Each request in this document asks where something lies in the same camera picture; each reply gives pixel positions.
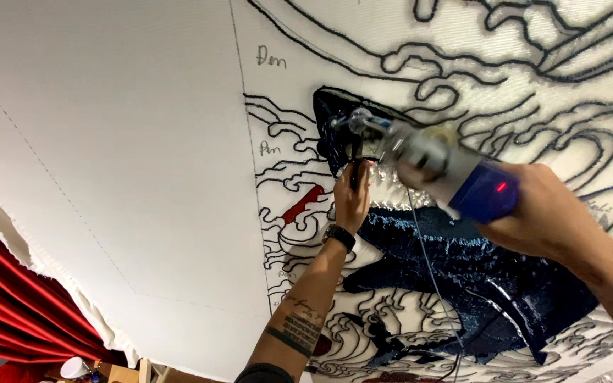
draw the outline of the dashed line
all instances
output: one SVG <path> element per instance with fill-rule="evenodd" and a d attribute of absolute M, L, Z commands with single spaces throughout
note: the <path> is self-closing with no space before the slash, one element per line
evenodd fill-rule
<path fill-rule="evenodd" d="M 77 215 L 80 217 L 80 219 L 84 222 L 84 225 L 87 227 L 87 230 L 91 233 L 91 236 L 96 240 L 96 243 L 98 244 L 99 248 L 101 248 L 101 250 L 103 250 L 103 253 L 106 254 L 106 257 L 111 261 L 112 265 L 115 267 L 115 269 L 117 270 L 118 273 L 120 273 L 120 275 L 122 276 L 122 278 L 124 279 L 125 283 L 129 286 L 129 288 L 132 289 L 132 292 L 134 294 L 138 294 L 138 292 L 136 292 L 136 290 L 134 289 L 134 287 L 132 286 L 131 283 L 129 283 L 129 281 L 127 280 L 127 278 L 125 277 L 124 274 L 122 274 L 122 271 L 120 270 L 119 267 L 117 267 L 117 265 L 115 264 L 115 261 L 112 260 L 112 258 L 107 255 L 107 251 L 103 248 L 103 245 L 101 245 L 101 243 L 99 242 L 98 238 L 96 238 L 96 236 L 94 235 L 93 231 L 91 230 L 91 228 L 89 227 L 89 224 L 84 221 L 84 218 L 82 217 L 82 215 L 80 214 L 80 212 L 77 210 L 77 208 L 75 207 L 75 205 L 72 203 L 72 201 L 70 200 L 70 197 L 68 197 L 63 189 L 61 188 L 61 186 L 58 184 L 58 182 L 56 182 L 56 179 L 51 175 L 51 172 L 48 170 L 48 168 L 46 167 L 46 165 L 44 164 L 44 162 L 42 161 L 42 159 L 39 157 L 39 155 L 37 154 L 37 152 L 35 151 L 35 149 L 33 149 L 32 145 L 30 144 L 30 142 L 27 140 L 27 138 L 25 138 L 25 136 L 22 134 L 21 129 L 13 122 L 13 120 L 11 119 L 11 116 L 9 116 L 9 114 L 6 112 L 6 110 L 4 109 L 3 106 L 1 106 L 1 102 L 0 102 L 0 109 L 2 112 L 4 112 L 4 115 L 6 115 L 6 117 L 8 118 L 8 120 L 11 122 L 11 124 L 16 128 L 16 131 L 18 132 L 18 134 L 21 135 L 22 139 L 25 141 L 25 143 L 27 144 L 27 147 L 30 148 L 30 150 L 32 151 L 32 153 L 35 155 L 35 157 L 37 157 L 37 161 L 39 161 L 39 163 L 42 165 L 42 167 L 44 168 L 44 170 L 46 170 L 47 175 L 49 176 L 49 178 L 51 178 L 51 180 L 56 184 L 56 187 L 58 187 L 58 190 L 65 196 L 65 199 L 68 201 L 68 203 L 70 204 L 70 206 L 72 206 L 72 208 L 75 210 L 75 213 L 77 213 Z"/>

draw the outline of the forearm tattoo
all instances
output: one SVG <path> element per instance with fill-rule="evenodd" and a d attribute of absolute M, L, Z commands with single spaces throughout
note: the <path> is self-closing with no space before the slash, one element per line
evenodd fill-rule
<path fill-rule="evenodd" d="M 311 358 L 323 326 L 323 318 L 316 310 L 309 307 L 305 300 L 296 300 L 286 296 L 284 302 L 291 302 L 292 312 L 285 316 L 282 331 L 269 324 L 264 329 L 268 335 L 287 344 L 298 353 Z"/>

